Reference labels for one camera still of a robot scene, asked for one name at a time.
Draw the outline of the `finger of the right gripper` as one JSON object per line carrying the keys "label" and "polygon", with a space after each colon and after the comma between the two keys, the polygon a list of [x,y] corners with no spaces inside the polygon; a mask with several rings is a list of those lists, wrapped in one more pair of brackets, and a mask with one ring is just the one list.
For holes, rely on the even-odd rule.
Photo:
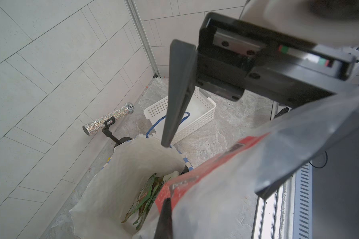
{"label": "finger of the right gripper", "polygon": [[173,40],[170,45],[168,109],[161,145],[169,147],[195,91],[196,46]]}

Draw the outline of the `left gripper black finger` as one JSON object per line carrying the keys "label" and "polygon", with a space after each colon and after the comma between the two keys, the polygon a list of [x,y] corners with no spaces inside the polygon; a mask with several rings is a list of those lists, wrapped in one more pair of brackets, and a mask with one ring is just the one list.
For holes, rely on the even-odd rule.
{"label": "left gripper black finger", "polygon": [[154,239],[173,239],[171,199],[164,200]]}

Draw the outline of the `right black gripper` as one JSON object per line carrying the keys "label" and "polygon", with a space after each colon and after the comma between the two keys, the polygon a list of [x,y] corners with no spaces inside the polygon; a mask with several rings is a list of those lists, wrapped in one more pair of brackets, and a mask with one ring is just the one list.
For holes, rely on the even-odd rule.
{"label": "right black gripper", "polygon": [[296,108],[359,88],[350,81],[354,56],[214,12],[197,55],[195,84],[234,102],[251,91]]}

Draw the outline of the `green condiment packet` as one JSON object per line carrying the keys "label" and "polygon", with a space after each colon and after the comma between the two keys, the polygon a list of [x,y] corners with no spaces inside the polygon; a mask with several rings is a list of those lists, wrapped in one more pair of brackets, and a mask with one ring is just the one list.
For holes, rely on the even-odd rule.
{"label": "green condiment packet", "polygon": [[122,223],[128,222],[130,217],[138,215],[133,225],[136,225],[137,231],[141,229],[163,185],[179,175],[178,171],[174,171],[173,173],[162,177],[158,177],[156,173],[151,175],[145,186],[140,190]]}

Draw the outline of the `white perforated plastic basket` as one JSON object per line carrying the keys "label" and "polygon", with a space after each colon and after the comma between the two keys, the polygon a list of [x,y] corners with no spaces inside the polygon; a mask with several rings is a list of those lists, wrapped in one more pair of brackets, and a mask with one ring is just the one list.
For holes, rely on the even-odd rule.
{"label": "white perforated plastic basket", "polygon": [[[184,120],[181,122],[171,144],[176,144],[213,120],[215,108],[216,103],[211,99],[211,96],[205,90],[196,87],[183,116]],[[167,109],[168,97],[144,109],[146,119],[153,125],[146,133],[146,137],[162,138]]]}

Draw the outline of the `blue checkered paper bag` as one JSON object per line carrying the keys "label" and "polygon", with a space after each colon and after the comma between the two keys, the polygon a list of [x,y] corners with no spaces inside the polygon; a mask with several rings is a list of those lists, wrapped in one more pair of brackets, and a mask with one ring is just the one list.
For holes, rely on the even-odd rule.
{"label": "blue checkered paper bag", "polygon": [[177,149],[164,148],[153,136],[139,134],[117,146],[70,210],[74,234],[81,239],[132,238],[136,217],[122,221],[149,177],[181,172],[186,164]]}

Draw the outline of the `red condiment packet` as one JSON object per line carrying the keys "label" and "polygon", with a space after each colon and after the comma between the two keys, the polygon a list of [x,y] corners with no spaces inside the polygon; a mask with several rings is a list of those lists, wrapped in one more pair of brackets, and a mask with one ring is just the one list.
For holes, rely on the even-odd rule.
{"label": "red condiment packet", "polygon": [[154,238],[170,198],[173,239],[227,239],[245,197],[268,199],[307,163],[312,239],[359,239],[359,88],[292,109],[169,181],[136,238]]}

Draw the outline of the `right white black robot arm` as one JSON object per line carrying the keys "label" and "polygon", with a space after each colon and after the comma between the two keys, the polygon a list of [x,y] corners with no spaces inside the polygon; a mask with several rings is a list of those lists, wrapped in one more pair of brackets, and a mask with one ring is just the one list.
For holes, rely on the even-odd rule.
{"label": "right white black robot arm", "polygon": [[170,45],[161,144],[200,87],[230,101],[251,91],[291,108],[359,85],[359,1],[249,1],[238,19],[208,13],[198,45]]}

